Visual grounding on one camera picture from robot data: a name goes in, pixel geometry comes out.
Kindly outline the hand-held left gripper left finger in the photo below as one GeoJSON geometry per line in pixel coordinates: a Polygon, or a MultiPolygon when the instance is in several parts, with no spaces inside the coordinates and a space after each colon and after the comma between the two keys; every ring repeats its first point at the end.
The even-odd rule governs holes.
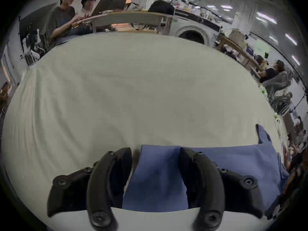
{"type": "Polygon", "coordinates": [[[47,216],[87,210],[97,231],[116,231],[111,208],[122,209],[124,187],[132,169],[131,148],[108,151],[93,167],[53,179],[47,200],[47,216]]]}

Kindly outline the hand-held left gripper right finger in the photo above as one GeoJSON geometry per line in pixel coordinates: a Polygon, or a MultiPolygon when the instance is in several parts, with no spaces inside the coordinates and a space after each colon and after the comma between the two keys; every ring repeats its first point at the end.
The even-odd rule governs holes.
{"type": "Polygon", "coordinates": [[[217,230],[225,211],[263,216],[263,197],[254,176],[219,168],[203,152],[185,147],[180,148],[179,171],[188,208],[200,208],[193,230],[217,230]]]}

